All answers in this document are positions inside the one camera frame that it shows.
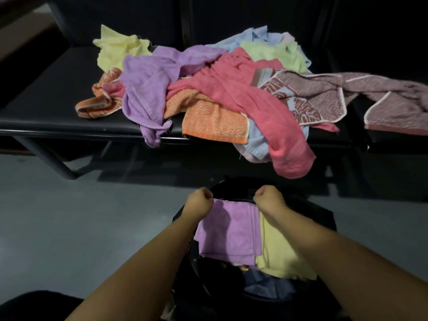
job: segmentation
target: folded purple towel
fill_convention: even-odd
[[[262,254],[259,209],[248,202],[214,199],[195,240],[202,257],[255,265],[255,256]]]

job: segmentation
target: person's left hand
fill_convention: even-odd
[[[181,216],[189,217],[199,223],[209,213],[213,204],[213,193],[210,189],[202,187],[189,195]]]

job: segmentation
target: person's left arm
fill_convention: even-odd
[[[125,262],[66,321],[158,320],[198,223],[213,206],[207,188],[191,193],[181,216]]]

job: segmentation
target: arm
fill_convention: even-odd
[[[158,320],[198,223],[213,205],[207,188],[190,194],[181,216],[89,295],[67,321]]]
[[[428,284],[290,210],[274,186],[260,188],[254,201],[317,272],[352,320],[427,319]]]

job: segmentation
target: glossy tile floor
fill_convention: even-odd
[[[91,161],[76,181],[37,157],[0,155],[0,303],[37,289],[86,297],[170,223],[193,189],[224,174],[278,179],[270,165],[229,150],[211,161],[185,151],[113,144],[68,163]],[[289,183],[335,212],[340,233],[428,281],[427,158],[360,155],[358,173],[341,161]]]

